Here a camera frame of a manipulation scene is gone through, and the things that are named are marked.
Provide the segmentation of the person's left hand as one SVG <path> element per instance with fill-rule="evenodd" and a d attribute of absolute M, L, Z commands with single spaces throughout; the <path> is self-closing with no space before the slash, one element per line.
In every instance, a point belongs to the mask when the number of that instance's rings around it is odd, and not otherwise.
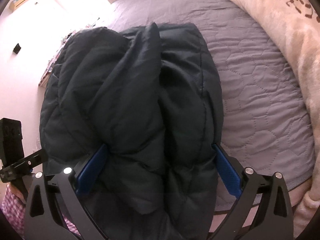
<path fill-rule="evenodd" d="M 16 186 L 14 186 L 12 183 L 9 183 L 8 188 L 10 189 L 11 193 L 14 194 L 17 198 L 19 198 L 23 204 L 26 204 L 26 200 L 22 192 Z"/>

